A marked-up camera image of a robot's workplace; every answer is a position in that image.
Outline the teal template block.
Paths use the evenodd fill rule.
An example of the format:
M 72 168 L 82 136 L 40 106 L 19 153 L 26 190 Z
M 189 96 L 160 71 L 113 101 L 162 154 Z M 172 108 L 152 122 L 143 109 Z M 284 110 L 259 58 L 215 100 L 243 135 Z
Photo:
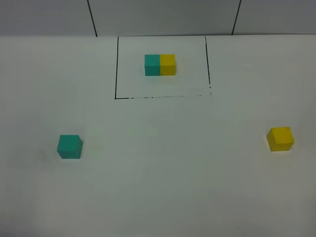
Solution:
M 145 76 L 160 76 L 160 55 L 146 54 L 144 57 Z

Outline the yellow template block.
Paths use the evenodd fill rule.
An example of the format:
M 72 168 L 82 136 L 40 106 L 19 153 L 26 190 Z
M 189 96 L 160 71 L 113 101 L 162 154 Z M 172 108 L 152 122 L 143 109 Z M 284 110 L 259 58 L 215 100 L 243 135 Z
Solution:
M 174 54 L 160 55 L 160 75 L 174 76 L 176 74 L 176 59 Z

